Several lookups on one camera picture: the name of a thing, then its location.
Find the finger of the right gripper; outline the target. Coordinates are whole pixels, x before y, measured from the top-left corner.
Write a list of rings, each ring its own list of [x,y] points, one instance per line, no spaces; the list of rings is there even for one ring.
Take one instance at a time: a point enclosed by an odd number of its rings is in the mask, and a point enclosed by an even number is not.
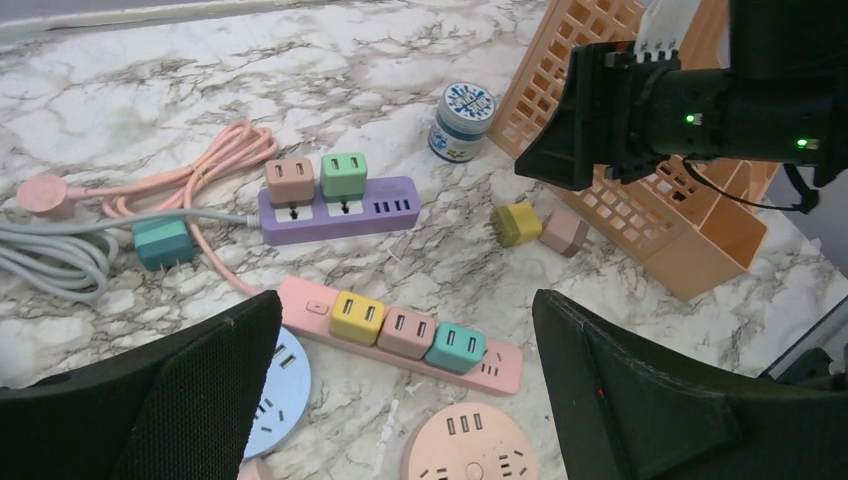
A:
[[[615,71],[607,56],[614,43],[593,43],[571,52],[565,85],[550,120],[517,158],[514,173],[571,191],[593,182],[594,166],[608,160],[615,111]]]

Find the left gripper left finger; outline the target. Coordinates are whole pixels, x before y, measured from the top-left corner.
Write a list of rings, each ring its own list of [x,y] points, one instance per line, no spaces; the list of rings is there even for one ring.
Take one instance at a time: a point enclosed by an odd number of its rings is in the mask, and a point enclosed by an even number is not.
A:
[[[93,364],[1,392],[5,479],[234,479],[282,305],[262,292]]]

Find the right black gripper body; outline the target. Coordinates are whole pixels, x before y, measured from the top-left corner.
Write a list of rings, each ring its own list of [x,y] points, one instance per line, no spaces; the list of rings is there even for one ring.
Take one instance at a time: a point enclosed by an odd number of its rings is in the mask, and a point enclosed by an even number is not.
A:
[[[734,83],[728,69],[683,70],[676,57],[639,63],[615,52],[605,56],[604,71],[616,87],[605,178],[628,184],[674,155],[711,161],[723,153],[723,111]]]

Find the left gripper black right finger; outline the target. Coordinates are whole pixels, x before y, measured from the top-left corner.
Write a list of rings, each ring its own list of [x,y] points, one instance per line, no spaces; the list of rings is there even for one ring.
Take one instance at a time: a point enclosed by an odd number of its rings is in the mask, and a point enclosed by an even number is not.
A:
[[[699,362],[554,290],[532,319],[571,479],[843,479],[847,382]]]

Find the yellow charger plug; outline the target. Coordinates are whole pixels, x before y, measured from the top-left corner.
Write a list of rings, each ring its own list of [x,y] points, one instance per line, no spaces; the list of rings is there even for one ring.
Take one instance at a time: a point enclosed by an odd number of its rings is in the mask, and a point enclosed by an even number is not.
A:
[[[528,202],[497,207],[489,216],[497,242],[505,248],[528,243],[542,233],[543,226]]]
[[[387,307],[351,291],[340,291],[332,306],[329,333],[358,345],[373,346],[382,329]]]

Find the teal charger plug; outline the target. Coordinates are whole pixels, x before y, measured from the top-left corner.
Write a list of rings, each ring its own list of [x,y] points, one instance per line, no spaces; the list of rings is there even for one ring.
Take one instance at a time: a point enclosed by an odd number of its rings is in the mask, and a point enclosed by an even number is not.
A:
[[[441,370],[463,375],[482,361],[485,349],[483,333],[460,324],[442,322],[423,361]]]

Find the pink dual USB charger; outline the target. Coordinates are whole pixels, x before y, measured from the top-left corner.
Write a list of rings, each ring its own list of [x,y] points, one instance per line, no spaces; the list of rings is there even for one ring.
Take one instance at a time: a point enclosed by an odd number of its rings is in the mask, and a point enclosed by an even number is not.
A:
[[[308,158],[269,160],[264,164],[264,171],[272,206],[297,207],[313,202],[315,175]]]

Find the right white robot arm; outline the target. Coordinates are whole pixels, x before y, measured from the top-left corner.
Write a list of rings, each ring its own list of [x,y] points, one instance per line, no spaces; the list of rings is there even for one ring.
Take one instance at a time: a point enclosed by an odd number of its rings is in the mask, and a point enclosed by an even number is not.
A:
[[[726,68],[686,70],[673,25],[684,3],[655,2],[657,37],[573,50],[553,117],[516,174],[584,190],[602,166],[629,184],[674,155],[779,163],[810,208],[847,167],[847,5],[733,1]]]

